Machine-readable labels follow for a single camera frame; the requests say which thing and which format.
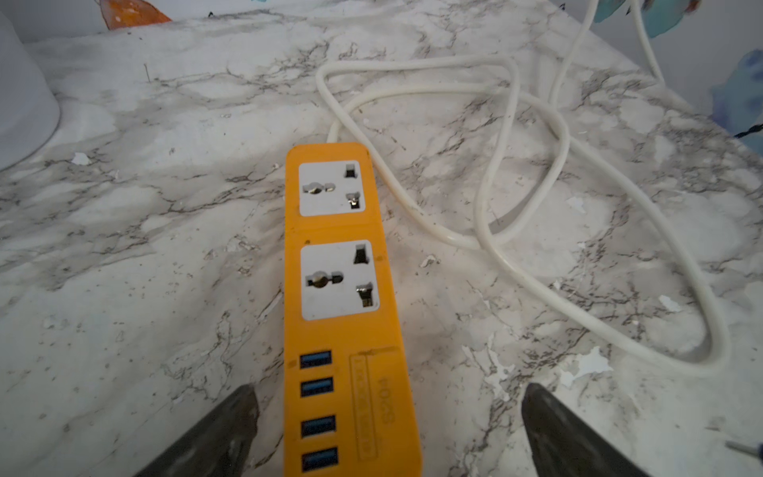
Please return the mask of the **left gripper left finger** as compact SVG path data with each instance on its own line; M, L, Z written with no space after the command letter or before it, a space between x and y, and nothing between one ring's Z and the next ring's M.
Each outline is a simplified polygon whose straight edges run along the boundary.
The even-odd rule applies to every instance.
M238 387L137 474L239 477L258 434L254 385Z

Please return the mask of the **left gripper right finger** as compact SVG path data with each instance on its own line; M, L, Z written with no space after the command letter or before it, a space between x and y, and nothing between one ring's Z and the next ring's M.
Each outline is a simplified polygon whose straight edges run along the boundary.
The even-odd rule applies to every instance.
M540 477L647 477L545 387L530 383L522 418Z

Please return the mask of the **orange power strip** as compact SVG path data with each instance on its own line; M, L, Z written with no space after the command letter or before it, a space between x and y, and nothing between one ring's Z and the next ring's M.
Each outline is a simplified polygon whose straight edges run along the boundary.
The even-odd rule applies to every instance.
M369 150L285 160L287 476L418 476L422 455Z

